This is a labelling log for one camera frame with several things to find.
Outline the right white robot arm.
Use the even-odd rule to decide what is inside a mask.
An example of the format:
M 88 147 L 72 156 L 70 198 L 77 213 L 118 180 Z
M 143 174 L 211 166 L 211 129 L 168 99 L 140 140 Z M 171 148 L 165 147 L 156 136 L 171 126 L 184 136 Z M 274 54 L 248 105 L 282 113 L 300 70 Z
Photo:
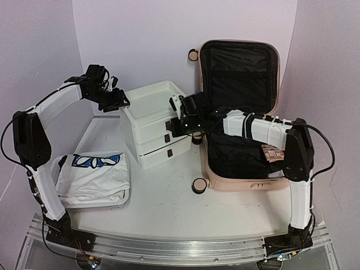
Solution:
M 296 249 L 305 240 L 303 229 L 311 219 L 311 183 L 314 177 L 314 147 L 310 130 L 318 133 L 328 143 L 326 136 L 303 119 L 293 121 L 277 116 L 244 112 L 239 109 L 220 107 L 204 119 L 198 116 L 184 116 L 180 112 L 165 122 L 165 129 L 172 137 L 205 133 L 221 126 L 224 134 L 273 146 L 284 152 L 282 171 L 290 182 L 291 218 L 293 229 L 283 237 L 288 249 Z

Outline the pink hard-shell suitcase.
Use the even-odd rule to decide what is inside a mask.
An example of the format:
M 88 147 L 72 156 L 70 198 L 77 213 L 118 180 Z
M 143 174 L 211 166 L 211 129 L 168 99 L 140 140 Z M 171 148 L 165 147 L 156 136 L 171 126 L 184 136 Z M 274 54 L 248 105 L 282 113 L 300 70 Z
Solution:
M 191 49 L 200 89 L 211 110 L 220 107 L 271 115 L 278 105 L 280 57 L 274 46 L 243 40 L 210 40 Z M 218 124 L 204 136 L 205 171 L 218 191 L 280 190 L 288 180 L 281 162 L 268 162 L 257 141 L 232 137 Z

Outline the white drawer cabinet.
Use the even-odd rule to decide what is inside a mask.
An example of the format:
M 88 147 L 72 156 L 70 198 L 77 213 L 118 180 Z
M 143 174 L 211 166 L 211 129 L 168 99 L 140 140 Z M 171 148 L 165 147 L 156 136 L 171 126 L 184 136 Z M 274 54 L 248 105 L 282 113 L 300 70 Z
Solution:
M 177 116 L 169 99 L 184 93 L 171 81 L 125 92 L 129 105 L 119 110 L 125 144 L 142 169 L 182 155 L 191 148 L 191 137 L 174 138 L 166 123 Z

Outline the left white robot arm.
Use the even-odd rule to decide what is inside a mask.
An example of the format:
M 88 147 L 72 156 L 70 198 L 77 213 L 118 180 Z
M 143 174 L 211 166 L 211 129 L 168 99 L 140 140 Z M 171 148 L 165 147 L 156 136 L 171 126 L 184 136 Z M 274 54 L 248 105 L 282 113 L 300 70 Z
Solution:
M 25 111 L 14 113 L 7 124 L 12 128 L 13 145 L 18 160 L 5 158 L 26 170 L 30 190 L 47 219 L 55 223 L 69 217 L 60 201 L 47 163 L 52 149 L 46 128 L 69 106 L 88 100 L 103 113 L 119 110 L 130 104 L 118 79 L 102 65 L 89 65 L 81 76 L 72 76 L 48 96 Z

